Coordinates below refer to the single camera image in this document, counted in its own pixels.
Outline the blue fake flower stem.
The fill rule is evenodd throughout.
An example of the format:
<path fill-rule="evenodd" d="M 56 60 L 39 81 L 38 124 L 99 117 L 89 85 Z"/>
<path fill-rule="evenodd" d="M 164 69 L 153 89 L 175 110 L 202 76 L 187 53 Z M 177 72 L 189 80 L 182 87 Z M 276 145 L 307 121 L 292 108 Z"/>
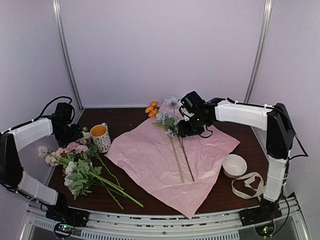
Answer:
<path fill-rule="evenodd" d="M 158 128 L 161 128 L 164 130 L 164 134 L 168 137 L 170 144 L 172 146 L 173 150 L 173 155 L 177 164 L 178 168 L 178 173 L 180 177 L 181 183 L 184 183 L 184 177 L 181 169 L 181 164 L 178 158 L 178 154 L 176 151 L 176 147 L 174 144 L 174 137 L 178 136 L 178 122 L 175 120 L 176 116 L 176 108 L 179 107 L 179 101 L 175 97 L 171 97 L 166 101 L 166 104 L 168 107 L 173 109 L 173 112 L 160 112 L 159 110 L 157 111 L 157 114 L 155 116 L 156 122 L 153 123 Z"/>

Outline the purple pink wrapping paper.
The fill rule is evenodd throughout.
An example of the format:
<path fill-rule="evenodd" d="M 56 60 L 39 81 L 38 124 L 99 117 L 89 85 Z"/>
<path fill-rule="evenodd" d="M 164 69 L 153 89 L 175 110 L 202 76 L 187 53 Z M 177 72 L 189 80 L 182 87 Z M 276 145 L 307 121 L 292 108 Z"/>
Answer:
<path fill-rule="evenodd" d="M 170 139 L 149 118 L 116 137 L 105 155 L 150 195 L 192 218 L 216 183 L 223 161 L 240 144 L 209 127 L 209 138 Z"/>

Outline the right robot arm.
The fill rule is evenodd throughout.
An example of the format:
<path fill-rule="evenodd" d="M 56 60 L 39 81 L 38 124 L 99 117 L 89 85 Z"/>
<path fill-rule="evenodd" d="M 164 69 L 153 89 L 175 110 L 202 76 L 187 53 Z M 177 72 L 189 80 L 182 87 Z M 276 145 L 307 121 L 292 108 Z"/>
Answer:
<path fill-rule="evenodd" d="M 179 111 L 185 118 L 178 123 L 178 134 L 182 138 L 200 135 L 215 122 L 236 123 L 265 132 L 268 171 L 256 216 L 261 221 L 268 220 L 276 212 L 276 204 L 288 177 L 290 153 L 295 137 L 286 106 L 282 103 L 241 103 L 220 97 L 205 101 L 195 91 L 184 96 L 180 103 Z"/>

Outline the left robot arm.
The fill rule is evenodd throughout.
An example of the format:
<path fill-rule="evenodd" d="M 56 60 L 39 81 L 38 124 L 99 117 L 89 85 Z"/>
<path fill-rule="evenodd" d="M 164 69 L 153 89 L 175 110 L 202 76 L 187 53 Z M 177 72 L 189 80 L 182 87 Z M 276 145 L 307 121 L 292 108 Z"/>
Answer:
<path fill-rule="evenodd" d="M 61 222 L 72 218 L 66 196 L 30 176 L 22 162 L 35 157 L 30 150 L 41 139 L 54 136 L 58 146 L 65 148 L 82 138 L 80 126 L 73 123 L 74 116 L 70 103 L 59 102 L 53 114 L 41 114 L 0 134 L 0 183 L 9 191 L 52 208 L 53 215 Z"/>

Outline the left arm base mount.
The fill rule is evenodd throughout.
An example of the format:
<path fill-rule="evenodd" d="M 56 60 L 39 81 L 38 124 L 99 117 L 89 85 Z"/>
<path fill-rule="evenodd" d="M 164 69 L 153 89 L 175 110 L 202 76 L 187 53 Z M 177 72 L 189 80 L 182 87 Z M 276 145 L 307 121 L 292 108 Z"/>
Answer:
<path fill-rule="evenodd" d="M 56 221 L 53 233 L 61 239 L 70 237 L 77 227 L 86 227 L 90 213 L 85 210 L 71 208 L 69 216 L 63 216 L 53 210 L 47 210 L 45 217 Z"/>

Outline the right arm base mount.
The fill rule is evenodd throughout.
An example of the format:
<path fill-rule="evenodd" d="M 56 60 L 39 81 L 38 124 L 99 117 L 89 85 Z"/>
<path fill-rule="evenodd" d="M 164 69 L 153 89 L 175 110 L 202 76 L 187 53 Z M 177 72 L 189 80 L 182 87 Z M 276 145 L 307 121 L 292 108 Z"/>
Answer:
<path fill-rule="evenodd" d="M 247 208 L 239 212 L 242 226 L 253 226 L 255 233 L 263 238 L 271 237 L 276 232 L 274 220 L 282 215 L 280 209 L 264 214 L 261 207 Z"/>

